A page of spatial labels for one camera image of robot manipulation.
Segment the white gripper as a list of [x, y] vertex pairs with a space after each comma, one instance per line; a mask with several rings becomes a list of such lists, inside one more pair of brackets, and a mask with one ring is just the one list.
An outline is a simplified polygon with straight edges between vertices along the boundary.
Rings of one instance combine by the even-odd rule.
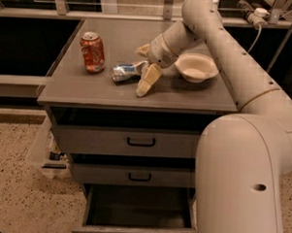
[[141, 57], [147, 57], [148, 61], [152, 63], [143, 71], [137, 86], [136, 95], [143, 97], [159, 80], [162, 69], [172, 66], [178, 57], [170, 51], [162, 35], [156, 36], [150, 44], [138, 47], [135, 53]]

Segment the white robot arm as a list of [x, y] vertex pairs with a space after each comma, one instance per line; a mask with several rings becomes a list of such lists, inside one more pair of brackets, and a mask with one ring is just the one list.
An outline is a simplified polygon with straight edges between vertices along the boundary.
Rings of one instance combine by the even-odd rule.
[[212, 0], [184, 0], [182, 19], [138, 53], [142, 97], [194, 40], [203, 39], [238, 109], [202, 132], [196, 156], [197, 233], [283, 233], [280, 180], [292, 171], [292, 100], [224, 29]]

